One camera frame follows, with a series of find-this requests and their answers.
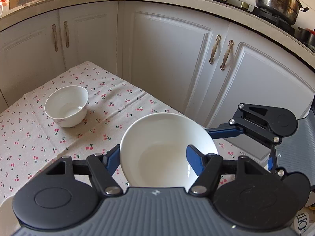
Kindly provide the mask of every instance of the countertop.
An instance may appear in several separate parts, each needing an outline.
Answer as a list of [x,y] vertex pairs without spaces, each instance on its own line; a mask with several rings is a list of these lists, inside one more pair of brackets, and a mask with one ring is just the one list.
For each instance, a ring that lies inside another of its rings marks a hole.
[[[56,10],[59,8],[91,3],[100,1],[113,0],[46,0],[39,2],[20,10],[14,11],[0,19],[0,31],[26,20],[30,17]],[[265,20],[262,20],[246,11],[234,8],[232,6],[222,4],[212,0],[136,0],[147,2],[159,2],[170,5],[176,5],[186,8],[191,8],[199,11],[204,11],[212,15],[217,15],[227,20],[233,21],[247,28],[253,29],[258,33],[274,40],[276,43],[290,50],[292,53],[300,57],[306,64],[315,69],[315,54],[311,52],[305,45],[290,36],[286,32],[273,26]]]

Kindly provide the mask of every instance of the silver bolt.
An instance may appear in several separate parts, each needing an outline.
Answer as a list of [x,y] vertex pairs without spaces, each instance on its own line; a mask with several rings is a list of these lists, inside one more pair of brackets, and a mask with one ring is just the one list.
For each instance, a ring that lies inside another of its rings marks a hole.
[[117,186],[110,186],[105,189],[105,193],[110,194],[110,195],[116,195],[120,193],[120,188]]
[[192,187],[192,192],[195,194],[204,194],[207,191],[207,188],[202,185],[196,185]]
[[278,171],[278,176],[283,177],[284,176],[284,170],[279,170]]

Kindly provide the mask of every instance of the tablecloth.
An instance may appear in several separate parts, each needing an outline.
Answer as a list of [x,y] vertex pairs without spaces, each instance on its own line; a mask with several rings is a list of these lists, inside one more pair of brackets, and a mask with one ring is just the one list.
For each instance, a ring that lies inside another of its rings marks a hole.
[[[79,125],[61,128],[45,114],[44,105],[50,94],[68,85],[88,90],[88,113]],[[93,153],[106,154],[120,143],[134,121],[154,112],[179,113],[91,62],[25,94],[0,114],[0,204],[62,155],[75,160]],[[215,144],[225,159],[243,154],[225,140],[215,140]],[[113,177],[124,190],[127,188],[120,166]],[[222,176],[220,185],[231,178]]]

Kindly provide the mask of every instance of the white bowl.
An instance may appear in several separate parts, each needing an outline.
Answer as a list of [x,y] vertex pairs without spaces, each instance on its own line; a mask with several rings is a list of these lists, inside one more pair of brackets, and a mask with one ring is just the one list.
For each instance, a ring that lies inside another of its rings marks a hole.
[[49,96],[45,113],[61,127],[79,124],[88,111],[88,91],[76,85],[62,87]]
[[0,206],[0,235],[11,236],[21,226],[13,212],[12,200],[14,196],[10,196]]
[[218,153],[210,135],[185,116],[163,112],[135,121],[120,145],[120,163],[130,186],[188,191],[198,177],[186,159],[190,144],[203,154]]

